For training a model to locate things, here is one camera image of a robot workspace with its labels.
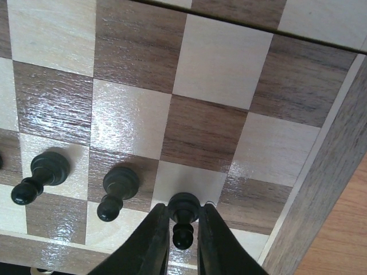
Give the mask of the black pawn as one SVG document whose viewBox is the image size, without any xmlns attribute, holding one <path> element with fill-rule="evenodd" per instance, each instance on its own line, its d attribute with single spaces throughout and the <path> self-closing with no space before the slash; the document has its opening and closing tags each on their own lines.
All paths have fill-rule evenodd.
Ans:
<svg viewBox="0 0 367 275">
<path fill-rule="evenodd" d="M 71 165 L 63 155 L 46 151 L 33 158 L 31 177 L 24 178 L 11 191 L 11 199 L 17 205 L 28 205 L 40 196 L 45 186 L 58 186 L 70 174 Z"/>
<path fill-rule="evenodd" d="M 198 220 L 199 200 L 191 193 L 180 192 L 169 200 L 168 211 L 173 226 L 173 244 L 179 250 L 191 247 L 194 240 L 192 223 Z"/>
<path fill-rule="evenodd" d="M 106 195 L 102 197 L 97 207 L 97 216 L 103 222 L 115 220 L 123 202 L 133 198 L 140 186 L 140 180 L 136 172 L 128 167 L 114 167 L 103 179 L 103 187 Z"/>
</svg>

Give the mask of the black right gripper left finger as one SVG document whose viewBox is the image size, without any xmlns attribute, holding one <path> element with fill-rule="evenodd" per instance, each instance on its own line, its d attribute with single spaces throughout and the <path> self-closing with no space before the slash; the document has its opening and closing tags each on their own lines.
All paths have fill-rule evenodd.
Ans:
<svg viewBox="0 0 367 275">
<path fill-rule="evenodd" d="M 169 212 L 158 203 L 128 240 L 101 264 L 93 274 L 166 274 L 169 260 Z"/>
</svg>

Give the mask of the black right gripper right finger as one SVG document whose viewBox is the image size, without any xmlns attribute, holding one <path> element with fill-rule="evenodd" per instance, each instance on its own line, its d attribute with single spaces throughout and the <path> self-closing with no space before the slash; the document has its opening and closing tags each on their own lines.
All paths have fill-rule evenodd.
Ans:
<svg viewBox="0 0 367 275">
<path fill-rule="evenodd" d="M 197 261 L 198 274 L 267 274 L 209 203 L 199 212 Z"/>
</svg>

